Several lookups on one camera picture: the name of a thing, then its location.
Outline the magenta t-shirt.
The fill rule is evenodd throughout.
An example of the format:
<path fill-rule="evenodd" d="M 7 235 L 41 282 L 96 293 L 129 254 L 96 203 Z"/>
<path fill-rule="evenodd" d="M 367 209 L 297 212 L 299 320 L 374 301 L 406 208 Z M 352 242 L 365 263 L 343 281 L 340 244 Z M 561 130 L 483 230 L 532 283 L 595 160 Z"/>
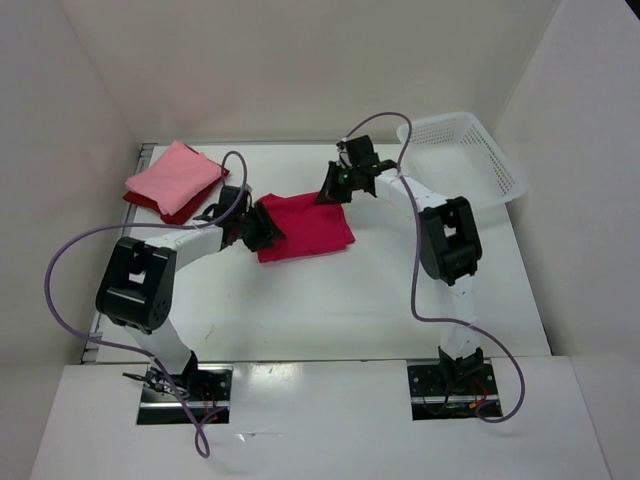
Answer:
<path fill-rule="evenodd" d="M 260 263 L 341 252 L 356 241 L 342 206 L 316 204 L 316 197 L 314 192 L 291 197 L 267 194 L 259 200 L 285 235 L 257 252 Z"/>

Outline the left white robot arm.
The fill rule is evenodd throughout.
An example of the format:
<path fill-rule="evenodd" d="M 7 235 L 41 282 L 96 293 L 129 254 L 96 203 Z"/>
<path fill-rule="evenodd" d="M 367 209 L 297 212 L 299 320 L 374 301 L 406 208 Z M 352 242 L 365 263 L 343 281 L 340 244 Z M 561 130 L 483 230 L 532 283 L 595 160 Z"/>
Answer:
<path fill-rule="evenodd" d="M 185 230 L 116 243 L 96 296 L 98 311 L 124 328 L 155 363 L 156 380 L 168 373 L 179 388 L 194 396 L 213 381 L 198 366 L 194 351 L 180 339 L 170 320 L 176 273 L 240 240 L 252 252 L 284 240 L 266 207 L 251 201 L 249 191 L 225 186 Z"/>

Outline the light pink t-shirt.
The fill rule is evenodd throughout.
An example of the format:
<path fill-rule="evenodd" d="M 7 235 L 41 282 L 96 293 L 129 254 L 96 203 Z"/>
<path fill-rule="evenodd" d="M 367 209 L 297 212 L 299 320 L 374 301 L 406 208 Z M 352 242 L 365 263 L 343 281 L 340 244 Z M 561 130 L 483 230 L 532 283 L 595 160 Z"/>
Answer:
<path fill-rule="evenodd" d="M 222 178 L 222 167 L 180 141 L 174 141 L 150 167 L 129 177 L 128 191 L 153 200 L 173 215 L 205 187 Z"/>

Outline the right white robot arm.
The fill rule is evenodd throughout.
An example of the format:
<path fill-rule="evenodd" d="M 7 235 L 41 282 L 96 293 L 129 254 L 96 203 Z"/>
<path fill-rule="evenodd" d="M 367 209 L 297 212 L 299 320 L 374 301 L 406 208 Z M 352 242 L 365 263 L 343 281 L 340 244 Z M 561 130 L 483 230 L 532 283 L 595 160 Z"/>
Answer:
<path fill-rule="evenodd" d="M 438 284 L 444 314 L 426 323 L 443 323 L 438 363 L 444 391 L 453 394 L 468 386 L 482 368 L 484 353 L 478 335 L 473 278 L 482 247 L 469 201 L 445 198 L 402 173 L 393 160 L 381 160 L 368 136 L 337 143 L 338 159 L 328 166 L 317 204 L 344 204 L 364 191 L 411 214 L 416 225 L 411 309 L 417 311 L 420 272 Z"/>

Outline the dark red t-shirt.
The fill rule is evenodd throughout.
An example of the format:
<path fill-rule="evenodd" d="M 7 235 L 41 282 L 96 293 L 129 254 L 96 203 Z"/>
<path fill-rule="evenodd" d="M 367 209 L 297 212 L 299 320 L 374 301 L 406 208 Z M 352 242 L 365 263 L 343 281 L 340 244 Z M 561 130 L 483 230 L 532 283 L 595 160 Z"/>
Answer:
<path fill-rule="evenodd" d="M 214 180 L 211 184 L 200 190 L 174 214 L 162 213 L 156 201 L 138 193 L 127 191 L 123 199 L 136 207 L 142 207 L 155 212 L 165 224 L 184 225 L 195 215 L 196 211 L 204 204 L 221 180 L 225 179 L 229 174 L 230 171 L 224 169 L 220 179 Z"/>

